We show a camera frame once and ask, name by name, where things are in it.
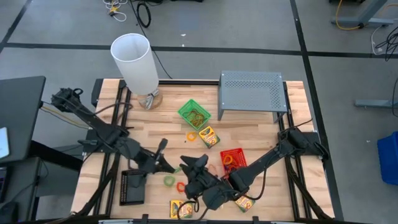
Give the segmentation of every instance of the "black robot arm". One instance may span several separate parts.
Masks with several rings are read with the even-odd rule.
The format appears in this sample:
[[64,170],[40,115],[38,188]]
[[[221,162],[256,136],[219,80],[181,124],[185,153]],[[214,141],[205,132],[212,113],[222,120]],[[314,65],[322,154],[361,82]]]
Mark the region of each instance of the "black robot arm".
[[181,164],[180,166],[188,177],[188,184],[185,186],[187,198],[197,199],[199,196],[203,196],[207,208],[216,210],[223,203],[237,200],[245,195],[256,176],[281,158],[301,154],[327,156],[326,150],[321,145],[310,142],[298,128],[282,131],[278,135],[280,140],[275,148],[247,167],[231,171],[226,178],[219,179],[208,172],[208,169],[205,168],[207,155],[200,158],[182,156],[181,159],[186,165]]
[[168,172],[173,173],[174,168],[164,159],[162,151],[166,148],[167,140],[163,139],[156,153],[140,146],[139,142],[129,138],[128,130],[107,124],[91,112],[80,102],[81,89],[61,88],[52,96],[51,104],[60,111],[74,113],[87,125],[96,131],[96,135],[113,152],[122,154],[127,159],[132,159],[138,168],[146,173]]

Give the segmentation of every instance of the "white cable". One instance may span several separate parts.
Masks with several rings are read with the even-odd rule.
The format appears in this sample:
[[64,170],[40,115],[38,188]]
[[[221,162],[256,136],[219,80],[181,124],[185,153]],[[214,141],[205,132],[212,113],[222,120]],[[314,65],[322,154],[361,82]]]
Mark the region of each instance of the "white cable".
[[149,110],[154,102],[155,96],[159,94],[159,89],[156,89],[152,93],[148,94],[147,98],[141,100],[141,103],[145,103],[145,109]]
[[376,28],[374,31],[373,31],[373,33],[372,33],[372,35],[371,35],[371,45],[372,45],[372,51],[373,51],[373,54],[374,55],[382,55],[382,54],[384,54],[384,53],[380,53],[380,54],[377,54],[375,51],[374,51],[374,42],[373,42],[373,35],[376,33],[376,31],[377,30],[379,30],[380,28],[381,28],[382,26],[379,26],[378,28]]
[[[125,15],[125,13],[123,13],[123,12],[118,12],[117,9],[119,9],[121,5],[127,4],[128,0],[126,0],[126,2],[121,2],[121,1],[118,1],[118,0],[110,0],[110,2],[106,2],[105,0],[102,0],[102,2],[105,4],[105,8],[107,8],[108,10],[112,10],[113,7],[116,8],[113,11],[114,15],[112,16],[114,19],[116,19],[119,22],[126,21],[127,15]],[[117,14],[123,15],[124,19],[118,19],[116,17]]]
[[114,11],[114,13],[115,13],[115,14],[124,15],[124,19],[118,19],[118,18],[116,17],[116,15],[113,16],[114,19],[116,19],[116,20],[119,21],[119,22],[124,22],[124,21],[126,21],[127,16],[125,15],[125,13],[123,13],[123,12],[116,12],[116,11]]
[[373,41],[373,36],[374,36],[374,34],[376,33],[376,31],[379,30],[381,27],[382,27],[382,25],[379,26],[378,28],[376,28],[376,29],[373,31],[372,35],[371,35],[371,45],[372,45],[372,51],[373,51],[373,54],[374,54],[374,55],[385,55],[385,54],[386,54],[386,53],[379,53],[379,54],[377,54],[377,53],[374,51],[374,45],[375,45],[376,43]]

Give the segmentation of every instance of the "yellow cable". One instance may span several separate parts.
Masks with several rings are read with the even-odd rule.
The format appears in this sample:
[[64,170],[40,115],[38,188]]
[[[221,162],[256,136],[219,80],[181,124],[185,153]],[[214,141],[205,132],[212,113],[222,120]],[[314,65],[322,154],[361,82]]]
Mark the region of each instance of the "yellow cable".
[[336,25],[337,25],[337,27],[338,27],[339,29],[342,29],[342,30],[355,30],[355,29],[359,29],[360,26],[345,28],[345,27],[341,27],[341,26],[338,24],[338,11],[340,10],[340,6],[341,6],[341,3],[342,3],[342,2],[343,2],[343,0],[340,0],[340,2],[339,2],[339,4],[338,4],[338,7],[337,7],[337,10],[336,10]]
[[391,6],[398,6],[398,4],[388,4],[386,6],[384,6],[384,8],[379,12],[379,15],[381,16],[384,12],[384,10],[390,8]]
[[58,111],[55,111],[55,110],[53,110],[53,109],[51,109],[51,108],[48,108],[48,107],[46,107],[46,106],[42,106],[42,108],[43,108],[43,109],[46,109],[46,110],[48,110],[48,111],[51,111],[51,112],[53,112],[53,113],[55,113],[55,114],[57,114],[57,115],[59,115],[59,116],[65,118],[65,119],[67,119],[68,121],[72,122],[72,123],[75,124],[75,125],[87,127],[85,124],[80,124],[79,122],[74,121],[74,120],[68,118],[67,116],[65,116],[65,115],[63,115],[63,114],[59,113]]

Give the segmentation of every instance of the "yellow crayon box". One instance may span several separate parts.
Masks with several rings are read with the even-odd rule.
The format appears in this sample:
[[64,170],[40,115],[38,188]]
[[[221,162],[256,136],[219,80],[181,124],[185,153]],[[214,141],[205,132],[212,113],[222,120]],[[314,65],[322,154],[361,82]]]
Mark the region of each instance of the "yellow crayon box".
[[207,126],[205,129],[201,130],[199,132],[199,136],[205,142],[207,148],[211,148],[220,141],[220,138],[210,126]]
[[[178,218],[177,216],[177,211],[178,208],[184,203],[184,201],[181,200],[171,200],[170,201],[170,218]],[[185,204],[181,209],[180,209],[180,218],[192,218],[192,204],[188,203]]]
[[245,196],[242,196],[235,201],[235,203],[238,205],[243,213],[247,212],[254,205],[255,202],[256,201],[248,199]]

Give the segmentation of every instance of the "floor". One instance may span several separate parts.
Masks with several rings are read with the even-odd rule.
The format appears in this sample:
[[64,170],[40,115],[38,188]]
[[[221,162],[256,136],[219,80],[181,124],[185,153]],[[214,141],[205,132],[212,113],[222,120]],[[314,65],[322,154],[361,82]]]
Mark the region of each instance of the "floor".
[[[344,3],[340,16],[358,15],[371,1]],[[291,3],[297,5],[296,23]],[[312,98],[311,109],[313,115],[319,115],[319,108],[322,113],[344,219],[395,223],[398,187],[381,180],[376,142],[396,130],[396,118],[390,110],[355,108],[353,101],[390,99],[398,64],[371,57],[373,28],[343,31],[331,25],[336,7],[327,0],[165,0],[150,8],[146,34],[173,78],[218,79],[221,70],[282,72],[284,80],[303,80],[309,99],[315,84],[318,100]],[[90,93],[95,79],[121,76],[109,45],[122,34],[141,33],[131,8],[124,5],[121,12],[126,22],[107,16],[100,0],[2,0],[0,79],[44,75],[43,100],[61,87],[81,88],[82,102],[94,109]],[[396,12],[391,8],[382,16],[398,18]],[[297,22],[303,38],[298,38]],[[375,43],[395,27],[380,29]],[[304,66],[306,59],[310,68]],[[157,66],[159,77],[167,78]],[[319,116],[318,127],[322,132]],[[85,134],[40,111],[34,139],[68,147]],[[79,155],[81,149],[69,153]],[[38,218],[67,214],[72,203],[77,174],[57,166],[50,173],[55,175],[39,186]],[[59,184],[60,176],[69,185]],[[62,196],[45,196],[55,190]]]

